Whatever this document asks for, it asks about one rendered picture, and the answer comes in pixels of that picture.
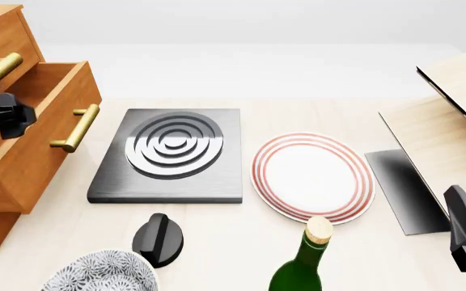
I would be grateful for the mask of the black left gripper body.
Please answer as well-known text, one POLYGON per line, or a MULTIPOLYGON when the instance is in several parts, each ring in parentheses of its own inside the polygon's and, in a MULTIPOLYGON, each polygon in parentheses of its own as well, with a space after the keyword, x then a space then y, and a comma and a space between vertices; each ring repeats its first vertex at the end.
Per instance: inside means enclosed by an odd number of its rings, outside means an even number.
POLYGON ((36 121, 33 107, 20 103, 14 94, 0 94, 0 135, 3 140, 23 136, 27 127, 36 121))

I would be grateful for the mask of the wooden drawer with open box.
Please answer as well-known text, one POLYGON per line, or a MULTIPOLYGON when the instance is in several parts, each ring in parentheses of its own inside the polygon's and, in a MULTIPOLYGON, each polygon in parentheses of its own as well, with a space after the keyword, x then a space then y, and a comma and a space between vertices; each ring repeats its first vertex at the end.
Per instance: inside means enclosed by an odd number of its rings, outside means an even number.
POLYGON ((9 139, 0 160, 2 186, 30 213, 67 154, 49 146, 66 140, 81 116, 74 109, 99 106, 101 96, 88 62, 40 62, 7 92, 35 110, 37 121, 21 137, 9 139))

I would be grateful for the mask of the wooden drawer with closed front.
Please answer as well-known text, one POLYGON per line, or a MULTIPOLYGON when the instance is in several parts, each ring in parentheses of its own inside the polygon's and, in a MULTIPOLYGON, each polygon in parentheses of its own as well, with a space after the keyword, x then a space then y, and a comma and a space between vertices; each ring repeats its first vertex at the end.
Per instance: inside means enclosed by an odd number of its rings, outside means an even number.
POLYGON ((0 93, 40 61, 27 30, 16 13, 0 18, 0 57, 6 57, 10 53, 18 53, 23 62, 0 82, 0 93))

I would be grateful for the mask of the pale wood box, black edge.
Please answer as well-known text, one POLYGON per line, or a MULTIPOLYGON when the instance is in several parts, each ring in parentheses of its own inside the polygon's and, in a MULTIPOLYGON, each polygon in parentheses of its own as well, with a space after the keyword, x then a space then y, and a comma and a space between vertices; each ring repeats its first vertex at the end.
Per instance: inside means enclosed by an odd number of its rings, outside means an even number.
POLYGON ((437 199, 452 185, 466 191, 466 53, 417 73, 435 96, 380 111, 383 122, 437 199))

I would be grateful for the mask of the white plate with red rings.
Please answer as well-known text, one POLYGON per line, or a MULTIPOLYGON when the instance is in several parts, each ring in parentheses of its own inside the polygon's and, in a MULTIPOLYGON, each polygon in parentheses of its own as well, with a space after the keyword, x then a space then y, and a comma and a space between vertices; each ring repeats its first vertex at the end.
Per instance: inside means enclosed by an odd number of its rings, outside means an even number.
POLYGON ((273 210, 292 220, 326 217, 340 225, 371 206, 376 181, 368 161, 328 135, 287 133, 265 142, 250 166, 252 186, 273 210))

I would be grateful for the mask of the flat black stove plate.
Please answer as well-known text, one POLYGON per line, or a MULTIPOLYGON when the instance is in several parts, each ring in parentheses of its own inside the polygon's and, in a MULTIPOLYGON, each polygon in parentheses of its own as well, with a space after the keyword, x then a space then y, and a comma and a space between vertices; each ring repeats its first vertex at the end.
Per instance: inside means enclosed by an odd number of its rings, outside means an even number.
POLYGON ((237 108, 130 108, 87 191, 90 203, 241 203, 237 108))

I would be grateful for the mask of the green glass bottle with cork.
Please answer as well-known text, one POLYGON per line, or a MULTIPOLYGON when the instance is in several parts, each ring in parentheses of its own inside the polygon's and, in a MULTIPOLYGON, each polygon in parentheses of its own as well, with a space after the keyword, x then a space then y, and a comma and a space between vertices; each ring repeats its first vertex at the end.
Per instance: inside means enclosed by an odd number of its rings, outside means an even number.
POLYGON ((297 255, 274 273, 269 291, 322 291, 318 267, 332 235, 333 225, 329 220, 311 217, 297 255))

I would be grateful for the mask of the patterned black and white bowl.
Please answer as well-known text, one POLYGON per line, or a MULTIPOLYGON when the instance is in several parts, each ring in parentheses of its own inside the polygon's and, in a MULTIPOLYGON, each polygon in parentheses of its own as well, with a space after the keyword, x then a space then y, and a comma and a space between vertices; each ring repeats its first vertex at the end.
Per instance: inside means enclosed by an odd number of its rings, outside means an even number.
POLYGON ((161 291, 155 269, 132 251, 102 250, 57 271, 41 291, 161 291))

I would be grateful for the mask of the round black stove knob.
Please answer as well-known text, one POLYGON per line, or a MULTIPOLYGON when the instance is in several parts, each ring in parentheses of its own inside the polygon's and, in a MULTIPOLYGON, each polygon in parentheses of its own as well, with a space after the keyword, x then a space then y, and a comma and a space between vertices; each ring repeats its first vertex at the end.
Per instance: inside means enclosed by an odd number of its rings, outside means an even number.
POLYGON ((133 237, 132 250, 153 268, 168 266, 182 252, 184 235, 176 222, 164 213, 154 213, 133 237))

